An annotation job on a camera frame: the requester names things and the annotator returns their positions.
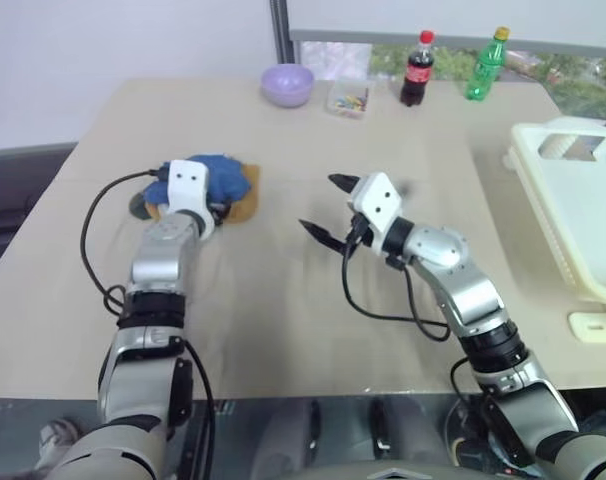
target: black cable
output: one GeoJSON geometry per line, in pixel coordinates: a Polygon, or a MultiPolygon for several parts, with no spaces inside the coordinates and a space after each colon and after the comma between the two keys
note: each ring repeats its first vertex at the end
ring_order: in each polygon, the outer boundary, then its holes
{"type": "Polygon", "coordinates": [[[81,261],[83,262],[83,266],[85,267],[85,270],[87,270],[87,273],[90,276],[90,279],[92,279],[92,282],[94,283],[94,285],[96,286],[98,291],[101,292],[101,295],[103,295],[103,305],[110,313],[112,313],[113,315],[116,315],[116,316],[119,315],[119,312],[117,310],[115,310],[112,307],[112,305],[116,305],[117,307],[120,308],[120,307],[123,307],[123,302],[121,300],[117,299],[116,297],[114,297],[112,295],[112,292],[114,290],[119,290],[119,291],[125,292],[125,287],[123,287],[122,285],[114,285],[114,286],[110,287],[109,289],[106,289],[103,286],[103,284],[101,284],[98,277],[94,273],[92,266],[90,265],[90,261],[87,258],[87,247],[86,247],[87,231],[90,227],[90,221],[92,220],[92,215],[94,215],[94,210],[96,210],[97,205],[99,204],[101,199],[105,196],[105,194],[107,192],[109,192],[113,187],[117,186],[120,183],[126,182],[128,180],[132,180],[133,178],[145,177],[147,175],[155,176],[156,174],[157,174],[157,170],[145,170],[143,172],[125,175],[124,177],[117,178],[113,182],[110,182],[105,187],[103,187],[103,189],[94,198],[94,200],[92,201],[92,204],[90,205],[90,208],[87,211],[87,214],[85,215],[85,220],[83,221],[83,228],[81,229],[81,242],[80,242],[81,243],[81,261]]]}
{"type": "Polygon", "coordinates": [[[430,332],[425,327],[425,323],[427,321],[421,320],[421,317],[419,317],[418,311],[416,309],[416,303],[414,301],[414,289],[412,288],[412,277],[410,277],[410,272],[408,271],[407,267],[405,267],[405,266],[403,267],[403,275],[405,276],[405,284],[407,286],[407,299],[408,299],[408,302],[410,303],[410,311],[412,312],[412,317],[414,318],[414,322],[416,323],[416,326],[419,327],[419,330],[421,330],[421,333],[423,335],[425,335],[427,338],[429,338],[430,340],[434,340],[435,342],[447,341],[447,339],[450,338],[450,333],[452,333],[449,325],[447,325],[445,323],[441,324],[441,326],[444,326],[444,328],[445,328],[445,332],[441,336],[434,335],[432,332],[430,332]]]}
{"type": "MultiPolygon", "coordinates": [[[[201,376],[201,381],[203,382],[203,388],[205,389],[205,396],[207,398],[207,433],[208,433],[208,441],[207,441],[207,455],[205,457],[205,467],[203,468],[203,475],[201,476],[202,480],[209,480],[210,474],[212,472],[212,463],[214,460],[214,442],[216,436],[216,412],[214,410],[214,396],[212,395],[212,388],[210,386],[210,380],[207,377],[207,373],[205,372],[205,368],[203,367],[203,363],[199,358],[196,350],[192,344],[188,341],[185,342],[185,348],[190,353],[192,358],[194,359],[194,363],[196,364],[196,368],[199,371],[199,375],[201,376]]],[[[199,452],[197,454],[197,465],[201,468],[201,461],[203,458],[203,432],[205,429],[201,431],[201,440],[199,442],[199,452]]]]}
{"type": "Polygon", "coordinates": [[[455,378],[456,370],[461,365],[464,365],[467,362],[469,362],[469,358],[465,357],[465,358],[462,358],[460,360],[457,360],[454,363],[454,365],[452,365],[452,368],[450,369],[450,383],[452,384],[452,388],[456,392],[456,396],[459,397],[459,400],[461,400],[461,403],[463,405],[465,405],[465,407],[468,409],[468,411],[472,411],[472,408],[470,407],[470,403],[465,399],[465,397],[463,397],[463,394],[461,393],[461,390],[459,390],[459,387],[456,384],[456,378],[455,378]]]}
{"type": "Polygon", "coordinates": [[[365,315],[366,317],[375,318],[377,320],[393,320],[393,321],[400,321],[400,322],[416,323],[417,325],[420,325],[419,328],[422,327],[421,332],[423,332],[423,333],[426,332],[425,325],[433,325],[436,327],[445,328],[446,331],[445,331],[445,334],[443,335],[443,337],[436,337],[436,336],[434,336],[434,334],[431,334],[428,332],[428,338],[434,337],[432,339],[438,339],[436,341],[439,341],[439,342],[444,342],[445,340],[447,340],[450,336],[450,327],[446,323],[435,322],[434,320],[421,320],[416,315],[416,305],[414,303],[414,292],[412,289],[411,281],[407,283],[407,291],[408,291],[408,299],[410,302],[410,308],[412,309],[412,315],[414,315],[414,318],[403,317],[403,316],[398,316],[398,315],[379,315],[377,313],[368,312],[364,308],[361,308],[359,305],[357,305],[356,302],[354,302],[354,299],[352,298],[352,295],[350,294],[350,288],[349,288],[348,282],[347,282],[347,264],[348,264],[348,260],[350,258],[350,255],[349,255],[350,249],[355,244],[355,241],[351,240],[349,237],[350,236],[348,235],[348,240],[346,241],[345,248],[343,249],[343,262],[341,264],[341,282],[343,284],[343,293],[345,294],[347,303],[349,303],[350,306],[354,310],[356,310],[357,312],[359,312],[362,315],[365,315]]]}

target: beige table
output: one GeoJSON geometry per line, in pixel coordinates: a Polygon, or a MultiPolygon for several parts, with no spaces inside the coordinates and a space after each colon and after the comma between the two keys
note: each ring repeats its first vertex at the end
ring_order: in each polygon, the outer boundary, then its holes
{"type": "MultiPolygon", "coordinates": [[[[135,80],[125,84],[65,163],[0,262],[0,397],[95,398],[114,319],[82,268],[82,218],[108,181],[172,158],[222,151],[259,164],[260,206],[246,224],[221,228],[194,262],[187,332],[219,397],[450,391],[456,340],[434,344],[412,325],[360,316],[343,299],[340,258],[298,218],[338,235],[347,197],[329,173],[381,170],[411,181],[408,218],[468,237],[559,387],[606,385],[606,346],[581,344],[567,313],[579,304],[562,284],[518,180],[500,167],[509,127],[558,114],[536,85],[497,85],[483,104],[434,82],[420,108],[387,86],[361,122],[328,115],[320,83],[306,106],[268,104],[251,81],[135,80]]],[[[127,280],[145,224],[127,202],[146,180],[111,193],[88,238],[106,285],[127,280]]],[[[351,263],[353,295],[367,308],[408,314],[398,273],[371,252],[351,263]]],[[[438,315],[416,283],[419,309],[438,315]]],[[[469,374],[461,374],[472,389],[469,374]]]]}

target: plastic bottle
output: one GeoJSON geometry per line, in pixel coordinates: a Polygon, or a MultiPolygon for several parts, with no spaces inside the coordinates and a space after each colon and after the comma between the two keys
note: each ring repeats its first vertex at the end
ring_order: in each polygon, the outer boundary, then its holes
{"type": "Polygon", "coordinates": [[[432,73],[434,55],[432,55],[432,42],[434,32],[423,30],[419,37],[419,44],[407,59],[407,70],[403,89],[401,90],[401,103],[408,107],[419,105],[425,95],[425,85],[432,73]]]}
{"type": "Polygon", "coordinates": [[[505,41],[509,35],[509,28],[497,28],[492,41],[479,53],[465,90],[469,100],[481,101],[490,92],[492,83],[505,64],[505,41]]]}

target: sneaker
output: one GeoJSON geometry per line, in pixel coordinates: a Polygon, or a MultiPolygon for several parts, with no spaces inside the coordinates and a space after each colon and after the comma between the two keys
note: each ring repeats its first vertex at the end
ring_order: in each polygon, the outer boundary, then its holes
{"type": "Polygon", "coordinates": [[[72,445],[81,438],[81,431],[70,420],[59,418],[47,423],[40,433],[36,470],[54,468],[72,445]]]}

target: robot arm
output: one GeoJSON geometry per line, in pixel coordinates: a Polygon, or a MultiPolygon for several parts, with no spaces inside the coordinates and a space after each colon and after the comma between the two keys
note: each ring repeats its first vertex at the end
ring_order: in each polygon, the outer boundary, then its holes
{"type": "Polygon", "coordinates": [[[48,480],[162,478],[168,435],[191,415],[185,294],[198,244],[214,228],[207,184],[204,165],[171,162],[169,209],[143,235],[99,375],[102,425],[69,450],[48,480]]]}
{"type": "MultiPolygon", "coordinates": [[[[401,197],[384,173],[330,179],[351,194],[355,216],[346,254],[362,241],[411,265],[428,283],[483,391],[483,416],[512,463],[536,461],[562,480],[606,479],[606,437],[577,433],[570,409],[521,340],[495,286],[474,264],[466,239],[402,218],[401,197]]],[[[337,242],[303,224],[326,246],[337,242]]]]}

